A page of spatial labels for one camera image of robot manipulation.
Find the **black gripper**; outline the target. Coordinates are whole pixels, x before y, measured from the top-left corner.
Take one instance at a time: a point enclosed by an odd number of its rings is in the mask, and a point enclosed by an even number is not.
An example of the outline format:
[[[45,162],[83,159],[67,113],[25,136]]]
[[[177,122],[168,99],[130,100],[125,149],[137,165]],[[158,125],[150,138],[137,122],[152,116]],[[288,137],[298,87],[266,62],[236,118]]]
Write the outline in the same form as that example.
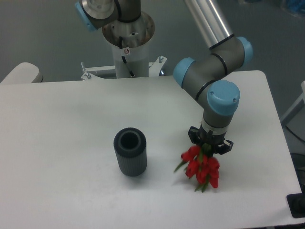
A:
[[[209,144],[212,146],[212,152],[217,154],[226,154],[233,148],[233,142],[225,140],[225,133],[213,135],[211,131],[206,132],[204,129],[191,126],[188,130],[188,136],[193,144]]]

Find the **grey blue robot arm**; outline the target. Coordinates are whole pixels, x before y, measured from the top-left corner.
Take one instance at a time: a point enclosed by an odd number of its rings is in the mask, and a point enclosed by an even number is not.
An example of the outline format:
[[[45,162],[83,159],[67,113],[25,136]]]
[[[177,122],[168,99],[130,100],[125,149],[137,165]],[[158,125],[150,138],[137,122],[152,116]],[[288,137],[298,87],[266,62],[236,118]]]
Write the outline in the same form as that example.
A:
[[[175,81],[203,108],[199,128],[191,127],[192,143],[209,144],[212,153],[229,152],[232,141],[225,139],[238,107],[240,91],[225,77],[249,62],[250,42],[236,37],[214,0],[187,0],[187,8],[198,26],[210,55],[198,62],[184,58],[175,66]],[[154,35],[152,18],[142,11],[139,0],[79,0],[75,8],[86,28],[101,30],[112,45],[117,78],[147,77],[149,66],[146,45]]]

